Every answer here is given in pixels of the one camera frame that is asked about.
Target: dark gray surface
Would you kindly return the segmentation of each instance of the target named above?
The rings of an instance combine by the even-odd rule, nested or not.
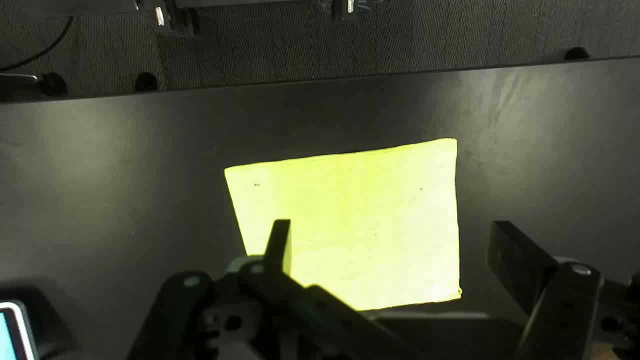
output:
[[[638,271],[638,95],[625,60],[0,104],[0,280],[41,279],[81,359],[122,359],[167,277],[240,254],[224,163],[457,130],[463,308],[518,318],[487,267],[493,220],[607,277]]]
[[[21,17],[14,3],[0,0],[0,67],[38,52],[64,26]],[[57,52],[21,71],[60,73],[72,97],[97,97],[133,93],[145,71],[180,90],[560,63],[573,46],[595,59],[640,54],[636,0],[382,0],[358,23],[332,23],[317,0],[303,3],[203,10],[203,39],[185,40],[157,37],[133,0],[82,0],[82,10],[104,14],[79,17]]]

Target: yellow paper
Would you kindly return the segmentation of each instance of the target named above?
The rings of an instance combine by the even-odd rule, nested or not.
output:
[[[243,242],[288,218],[286,273],[357,310],[461,298],[457,141],[227,168]]]

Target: black cable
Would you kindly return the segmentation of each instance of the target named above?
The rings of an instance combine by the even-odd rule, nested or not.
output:
[[[21,60],[21,63],[16,63],[16,65],[0,67],[0,73],[8,73],[8,71],[21,69],[21,67],[26,67],[26,65],[30,65],[30,63],[47,57],[48,52],[52,52],[52,51],[64,40],[69,28],[71,28],[72,25],[75,25],[75,17],[71,17],[71,19],[67,21],[67,26],[62,28],[62,32],[59,34],[59,39],[57,39],[50,46],[47,46],[44,51],[29,57],[29,59],[24,59],[24,60]]]

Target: screen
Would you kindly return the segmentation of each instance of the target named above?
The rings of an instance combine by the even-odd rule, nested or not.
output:
[[[5,312],[0,312],[0,360],[16,360],[16,350]]]

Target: table surface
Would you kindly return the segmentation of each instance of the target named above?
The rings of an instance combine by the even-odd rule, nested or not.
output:
[[[638,269],[640,60],[0,104],[0,280],[30,280],[81,350],[125,359],[159,286],[240,254],[224,165],[463,143],[465,307],[518,318],[493,220],[625,280]]]

